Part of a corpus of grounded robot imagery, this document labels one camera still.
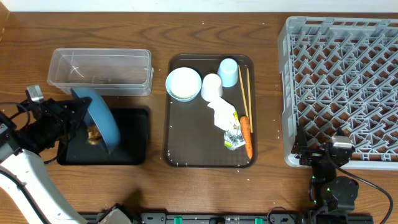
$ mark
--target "food wrapper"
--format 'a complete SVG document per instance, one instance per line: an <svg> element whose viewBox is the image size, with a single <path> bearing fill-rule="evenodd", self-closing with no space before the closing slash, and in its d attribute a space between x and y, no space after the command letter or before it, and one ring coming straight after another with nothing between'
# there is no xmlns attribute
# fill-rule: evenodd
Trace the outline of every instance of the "food wrapper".
<svg viewBox="0 0 398 224"><path fill-rule="evenodd" d="M225 131L224 145L230 150L243 146L246 142L243 139L241 124L235 107L222 98L213 100L208 106L214 109L215 126Z"/></svg>

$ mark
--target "gray plastic basket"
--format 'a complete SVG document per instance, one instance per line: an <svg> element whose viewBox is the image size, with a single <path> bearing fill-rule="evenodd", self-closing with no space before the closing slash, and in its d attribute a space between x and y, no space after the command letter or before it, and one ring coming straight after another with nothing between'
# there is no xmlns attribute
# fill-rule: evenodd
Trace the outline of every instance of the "gray plastic basket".
<svg viewBox="0 0 398 224"><path fill-rule="evenodd" d="M398 20L290 17L279 34L285 161L297 126L318 147L341 127L344 168L398 170Z"/></svg>

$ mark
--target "white bowl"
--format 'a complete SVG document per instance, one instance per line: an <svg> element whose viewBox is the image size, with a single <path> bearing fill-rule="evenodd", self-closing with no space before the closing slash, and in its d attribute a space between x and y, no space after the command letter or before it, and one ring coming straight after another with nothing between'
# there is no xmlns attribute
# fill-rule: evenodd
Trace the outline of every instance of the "white bowl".
<svg viewBox="0 0 398 224"><path fill-rule="evenodd" d="M181 102L193 100L201 89L201 78L192 68L177 68L166 79L166 90L170 96ZM187 92L186 96L176 95L174 91Z"/></svg>

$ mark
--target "orange carrot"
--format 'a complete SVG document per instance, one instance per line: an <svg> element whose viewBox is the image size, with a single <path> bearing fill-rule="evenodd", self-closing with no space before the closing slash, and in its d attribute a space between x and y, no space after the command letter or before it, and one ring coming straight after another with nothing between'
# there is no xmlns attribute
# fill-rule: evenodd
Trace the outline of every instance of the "orange carrot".
<svg viewBox="0 0 398 224"><path fill-rule="evenodd" d="M243 134L243 139L246 141L246 153L248 158L251 159L253 156L253 148L251 147L251 135L250 135L250 121L247 116L241 117L241 129Z"/></svg>

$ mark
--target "table surface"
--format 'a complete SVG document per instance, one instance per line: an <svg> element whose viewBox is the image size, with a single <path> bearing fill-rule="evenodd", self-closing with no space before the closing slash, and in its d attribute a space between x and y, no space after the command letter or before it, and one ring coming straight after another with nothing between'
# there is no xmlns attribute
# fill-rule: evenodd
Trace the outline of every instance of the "table surface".
<svg viewBox="0 0 398 224"><path fill-rule="evenodd" d="M47 171L72 207L100 212L115 203L132 212L267 213L272 207L304 210L311 169L289 167L283 157L282 80L277 37L289 16L396 18L397 14L302 13L11 13L0 42L0 101L23 101L26 86L39 84L46 98L71 97L47 84L52 52L62 47L148 49L155 69L149 96L105 97L111 108L145 108L150 135L141 166L60 166ZM244 54L254 63L259 158L249 169L176 169L162 159L165 80L177 54ZM13 107L1 108L8 115ZM17 124L25 122L22 116ZM44 159L55 149L42 153ZM398 198L398 172L354 170ZM387 198L361 184L357 213L379 223ZM11 198L0 190L0 223L25 223ZM389 223L398 222L394 210Z"/></svg>

